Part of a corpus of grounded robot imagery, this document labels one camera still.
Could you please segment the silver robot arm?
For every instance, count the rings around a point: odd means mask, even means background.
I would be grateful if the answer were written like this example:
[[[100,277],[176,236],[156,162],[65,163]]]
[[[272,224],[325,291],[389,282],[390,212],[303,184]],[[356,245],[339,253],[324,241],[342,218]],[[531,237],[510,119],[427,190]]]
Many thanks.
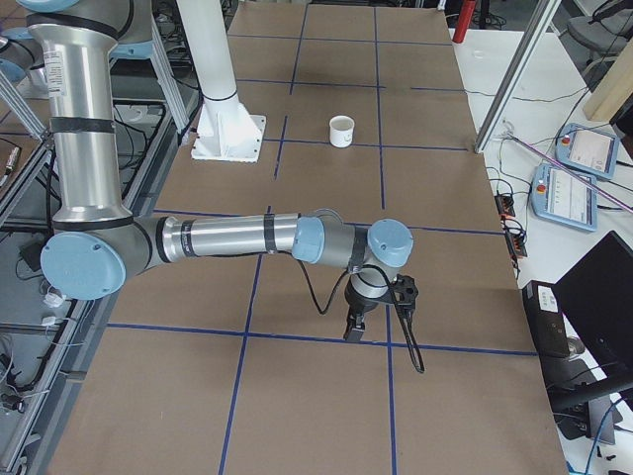
[[[413,238],[398,221],[362,229],[329,210],[188,221],[135,217],[122,201],[109,59],[118,45],[150,37],[150,4],[28,1],[25,8],[29,33],[44,53],[60,184],[53,235],[41,255],[50,284],[70,298],[96,300],[186,257],[285,253],[304,265],[341,269],[346,340],[359,340],[365,314],[387,304],[414,344],[417,291],[401,275]]]

